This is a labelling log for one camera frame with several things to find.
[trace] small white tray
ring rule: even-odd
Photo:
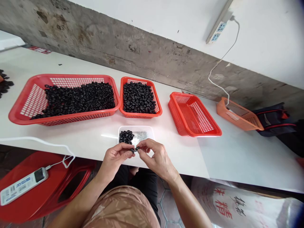
[[[127,130],[132,131],[134,134],[134,138],[132,140],[132,145],[134,145],[135,147],[140,141],[145,140],[147,138],[155,140],[153,129],[150,126],[121,126],[118,129],[117,143],[119,143],[120,132],[127,131]]]

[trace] red strap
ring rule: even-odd
[[[266,128],[264,128],[264,130],[268,130],[270,128],[275,128],[275,127],[283,127],[283,126],[296,126],[296,125],[293,124],[293,123],[283,123],[283,124],[278,124],[278,125],[273,125],[273,126],[266,127]]]
[[[264,113],[268,113],[268,112],[275,112],[275,111],[286,111],[284,109],[274,109],[274,110],[270,110],[270,111],[265,111],[265,112],[258,112],[256,113],[256,115],[260,115],[260,114],[264,114]]]
[[[288,119],[288,118],[289,117],[287,116],[287,114],[283,112],[282,119]]]

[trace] white charger cable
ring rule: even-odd
[[[53,144],[50,142],[46,142],[42,139],[36,138],[36,137],[31,137],[31,136],[24,136],[24,137],[12,137],[12,138],[0,138],[0,142],[4,142],[4,141],[15,141],[15,140],[33,140],[33,141],[37,141],[39,143],[48,145],[48,146],[56,146],[56,147],[65,147],[67,149],[67,151],[71,154],[71,156],[67,157],[66,155],[64,156],[63,160],[61,162],[58,162],[56,164],[53,165],[49,165],[47,166],[45,169],[48,170],[50,169],[52,166],[63,163],[65,168],[68,168],[70,166],[70,164],[72,163],[72,161],[75,159],[75,154],[69,149],[69,147],[67,145],[61,145],[61,144]],[[73,157],[72,160],[66,164],[64,161],[69,159],[70,157]]]
[[[235,42],[234,42],[233,45],[231,46],[231,48],[233,48],[233,46],[235,45],[235,43],[236,43],[237,40],[238,40],[238,34],[239,34],[239,32],[240,32],[241,26],[240,26],[240,23],[234,18],[234,16],[232,16],[232,17],[230,18],[230,21],[234,21],[234,22],[237,23],[237,25],[238,25],[237,36],[236,36],[236,38],[235,38]],[[212,68],[212,70],[210,71],[209,77],[208,77],[209,81],[210,81],[212,84],[214,84],[215,86],[221,88],[222,90],[224,90],[224,88],[220,87],[219,85],[217,85],[217,84],[215,84],[213,81],[211,81],[210,76],[211,76],[211,73],[212,73],[212,71],[214,70],[214,68],[216,68],[216,66],[223,60],[223,58],[228,54],[228,52],[231,50],[231,48],[229,48],[229,50],[226,52],[226,54],[224,54],[224,56],[223,56],[223,57],[218,61],[218,63]],[[226,90],[224,90],[224,92],[228,95],[228,102],[227,102],[227,104],[225,105],[225,106],[227,106],[227,105],[229,104],[230,95],[229,95],[229,93],[226,92]]]

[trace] electrical outlet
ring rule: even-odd
[[[227,23],[221,22],[218,26],[218,29],[216,30],[217,32],[222,32],[224,28],[226,27]]]
[[[215,43],[217,41],[217,39],[219,38],[219,35],[224,31],[224,28],[226,27],[227,22],[230,20],[230,18],[232,17],[232,14],[233,14],[233,12],[231,10],[229,10],[229,7],[232,2],[233,2],[233,0],[226,0],[226,4],[225,4],[224,8],[206,40],[207,44]]]
[[[220,33],[214,34],[212,39],[211,39],[211,42],[215,42],[218,39],[219,35],[220,35]]]

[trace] hand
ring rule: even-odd
[[[135,154],[130,151],[131,148],[134,148],[134,145],[124,142],[109,148],[105,153],[104,160],[95,178],[107,184],[110,183],[114,179],[120,165],[127,160],[127,158],[135,156]]]
[[[140,147],[140,149],[138,149],[139,156],[149,169],[169,184],[177,179],[179,174],[173,166],[164,145],[148,138],[141,141],[136,147]],[[147,153],[150,152],[150,149],[154,152],[152,157],[147,155]]]

